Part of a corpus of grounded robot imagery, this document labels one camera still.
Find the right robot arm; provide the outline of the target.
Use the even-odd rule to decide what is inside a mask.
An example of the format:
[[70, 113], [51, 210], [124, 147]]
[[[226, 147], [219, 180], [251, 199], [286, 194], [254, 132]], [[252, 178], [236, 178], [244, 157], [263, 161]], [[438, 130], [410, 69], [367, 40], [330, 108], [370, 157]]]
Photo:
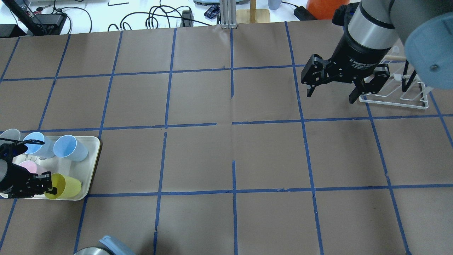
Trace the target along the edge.
[[302, 70], [307, 97], [330, 82], [354, 84], [351, 104], [379, 93], [390, 79], [382, 60], [397, 40], [414, 68], [409, 81], [402, 80], [403, 91], [415, 76], [434, 89], [452, 89], [451, 0], [362, 0], [355, 8], [337, 8], [332, 23], [343, 27], [343, 35], [328, 60], [313, 54]]

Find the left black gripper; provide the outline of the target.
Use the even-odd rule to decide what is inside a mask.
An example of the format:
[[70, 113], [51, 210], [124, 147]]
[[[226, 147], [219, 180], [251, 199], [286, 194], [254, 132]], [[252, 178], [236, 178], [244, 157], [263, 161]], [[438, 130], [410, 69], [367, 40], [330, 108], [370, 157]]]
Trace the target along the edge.
[[1, 166], [0, 180], [0, 191], [8, 198], [31, 198], [42, 194], [58, 197], [58, 189], [52, 187], [51, 172], [38, 175], [20, 166]]

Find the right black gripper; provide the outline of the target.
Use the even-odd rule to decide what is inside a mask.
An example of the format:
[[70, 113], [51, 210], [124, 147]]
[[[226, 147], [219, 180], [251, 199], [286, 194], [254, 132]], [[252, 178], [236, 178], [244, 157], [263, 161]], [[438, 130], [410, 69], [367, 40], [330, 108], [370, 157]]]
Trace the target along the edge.
[[319, 85], [330, 82], [353, 83], [355, 88], [349, 94], [349, 103], [353, 104], [365, 94], [377, 94], [390, 78], [388, 64], [379, 64], [386, 49], [368, 48], [356, 42], [349, 32], [344, 32], [333, 55], [324, 60], [313, 54], [301, 72], [301, 84], [307, 86], [307, 97], [311, 97]]

